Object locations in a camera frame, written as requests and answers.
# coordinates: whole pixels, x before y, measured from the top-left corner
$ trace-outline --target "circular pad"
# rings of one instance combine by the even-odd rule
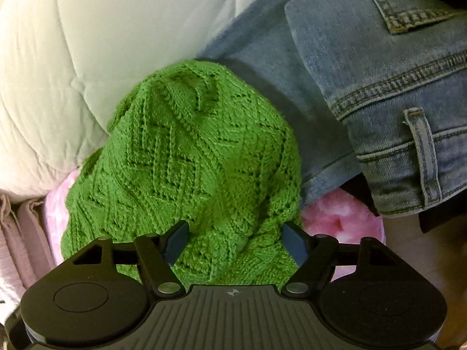
[[[74,283],[52,277],[51,273],[27,290],[20,305],[28,332],[42,344],[105,344],[133,329],[149,306],[144,287],[115,271],[75,274]]]
[[[94,283],[75,283],[59,289],[54,301],[67,312],[89,312],[102,307],[109,298],[107,290]]]
[[[370,282],[354,275],[324,287],[319,309],[345,339],[368,348],[411,348],[443,325],[446,305],[431,284]]]

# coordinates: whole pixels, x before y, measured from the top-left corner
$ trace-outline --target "metal rivet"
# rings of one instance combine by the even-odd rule
[[[181,290],[181,286],[177,283],[167,282],[162,283],[158,288],[159,292],[171,294]]]
[[[290,283],[286,286],[286,290],[290,293],[305,293],[308,291],[308,286],[305,283]]]

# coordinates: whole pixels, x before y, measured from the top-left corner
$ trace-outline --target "white pillow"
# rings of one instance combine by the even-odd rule
[[[4,0],[0,192],[45,195],[107,138],[147,75],[196,55],[253,0]]]

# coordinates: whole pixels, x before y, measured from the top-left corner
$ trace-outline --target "jeans seam stitching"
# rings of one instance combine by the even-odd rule
[[[418,9],[396,12],[388,0],[373,0],[381,12],[389,31],[392,34],[408,32],[409,29],[447,20],[456,15],[456,11],[449,12],[442,9]]]
[[[420,120],[421,111],[419,108],[408,109],[407,111],[405,111],[405,116],[415,142],[415,152],[417,153],[417,160],[419,161],[420,188],[422,189],[426,206],[428,205],[427,202],[429,202],[431,199],[429,189],[427,188],[425,183],[425,181],[428,180],[428,173],[426,167],[426,153],[422,143],[420,130],[417,126],[417,121]]]
[[[444,134],[444,135],[440,135],[440,136],[434,135],[433,136],[433,142],[435,142],[435,143],[440,142],[443,139],[449,139],[449,138],[452,138],[452,137],[457,137],[459,135],[466,134],[466,133],[467,133],[467,129],[462,129],[462,130],[459,130],[458,132],[455,132],[455,133],[449,133],[449,134]],[[406,142],[406,144],[407,144],[407,147],[404,147],[403,149],[395,150],[394,152],[390,152],[390,153],[387,153],[387,154],[378,155],[376,157],[370,157],[369,155],[371,155],[371,153],[370,154],[357,155],[357,160],[358,160],[359,163],[366,164],[366,163],[370,163],[370,162],[372,162],[374,160],[381,160],[381,159],[384,159],[384,158],[389,158],[392,155],[397,155],[397,154],[400,154],[400,153],[408,152],[410,149],[412,149],[415,146],[414,141]]]
[[[431,134],[431,129],[430,129],[429,125],[428,125],[428,121],[426,120],[426,117],[425,117],[423,111],[418,109],[417,111],[410,112],[408,114],[408,116],[413,116],[413,117],[415,117],[415,119],[417,121],[420,121],[420,124],[424,127],[424,130],[428,133],[429,137],[431,137],[431,141],[434,144],[433,135],[430,135]],[[440,188],[436,188],[437,191],[435,192],[430,187],[431,177],[428,175],[428,168],[426,166],[427,165],[427,162],[426,162],[427,161],[427,154],[426,154],[425,148],[423,146],[423,141],[422,141],[420,130],[416,125],[414,127],[414,130],[415,130],[416,135],[417,135],[417,140],[419,141],[419,144],[420,144],[420,151],[421,151],[421,157],[422,157],[422,166],[423,166],[423,178],[420,179],[420,185],[422,187],[422,190],[424,191],[424,196],[425,196],[425,200],[426,200],[425,201],[425,206],[428,206],[428,205],[431,205],[431,204],[434,204],[434,203],[440,201],[440,196],[439,196],[439,194],[440,194],[439,189]],[[436,157],[435,157],[434,147],[430,151],[430,158],[431,158],[431,162],[432,162],[433,166],[435,166],[436,165]],[[438,181],[438,170],[436,168],[433,171],[434,171],[433,182],[436,183],[439,186],[440,182]]]
[[[354,154],[354,153],[355,153],[355,151],[351,151],[351,152],[349,152],[349,153],[347,153],[347,154],[345,154],[345,155],[339,157],[339,158],[336,159],[335,161],[326,164],[326,165],[325,165],[324,167],[322,167],[316,174],[314,174],[314,175],[312,175],[312,176],[310,176],[310,174],[308,174],[308,175],[306,176],[306,180],[305,180],[305,178],[302,178],[302,184],[301,184],[301,186],[304,186],[304,185],[305,185],[306,183],[308,183],[309,181],[312,181],[313,179],[316,179],[318,176],[320,176],[320,175],[324,174],[325,172],[327,172],[328,169],[329,169],[330,167],[334,166],[334,164],[340,162],[342,159],[345,159],[345,158],[347,158],[348,156],[350,156],[350,155],[352,155],[352,154]]]
[[[435,192],[435,199],[433,199],[431,202],[435,203],[438,202],[442,198],[442,191],[441,191],[441,186],[440,186],[440,180],[438,178],[438,159],[436,158],[436,149],[435,149],[435,141],[433,138],[433,133],[431,132],[431,127],[428,122],[428,119],[426,118],[425,114],[423,114],[423,125],[425,126],[425,130],[427,130],[429,139],[431,141],[430,143],[430,155],[431,155],[431,162],[433,166],[433,187],[435,188],[433,191]]]
[[[441,68],[438,71],[432,71],[432,68]],[[363,104],[366,106],[372,102],[379,100],[384,100],[391,97],[390,94],[394,92],[402,92],[404,90],[409,90],[420,86],[421,83],[428,83],[435,79],[439,75],[451,74],[456,71],[460,71],[467,67],[467,50],[459,52],[454,55],[449,55],[447,57],[435,60],[433,62],[427,63],[423,66],[416,67],[412,70],[406,71],[399,74],[393,78],[375,83],[363,88],[360,88],[357,91],[349,93],[344,97],[338,99],[331,105],[331,110],[337,119],[342,120],[347,115],[358,109],[358,106]],[[403,79],[410,76],[412,81],[404,81]],[[402,84],[399,87],[392,87],[392,83]],[[375,88],[386,87],[387,90],[379,93],[374,93],[372,95],[372,90]]]
[[[453,195],[454,193],[456,193],[458,190],[460,189],[463,189],[464,187],[467,186],[467,182],[465,182],[464,184],[450,190],[449,192],[447,192],[446,194],[444,194],[444,199],[448,199],[449,196]],[[424,208],[424,205],[414,205],[414,206],[411,206],[409,208],[404,208],[404,209],[396,209],[396,210],[390,210],[390,211],[382,211],[382,210],[378,210],[378,212],[382,215],[391,215],[391,214],[398,214],[398,213],[404,213],[404,212],[410,212],[411,210],[414,210],[414,209],[418,209],[418,208]]]

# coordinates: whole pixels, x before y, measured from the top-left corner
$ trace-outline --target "green knit hat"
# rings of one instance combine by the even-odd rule
[[[65,258],[99,236],[129,242],[185,220],[191,239],[173,267],[185,286],[281,286],[297,270],[280,240],[283,223],[299,223],[294,135],[229,70],[191,61],[156,72],[109,132],[69,191]]]

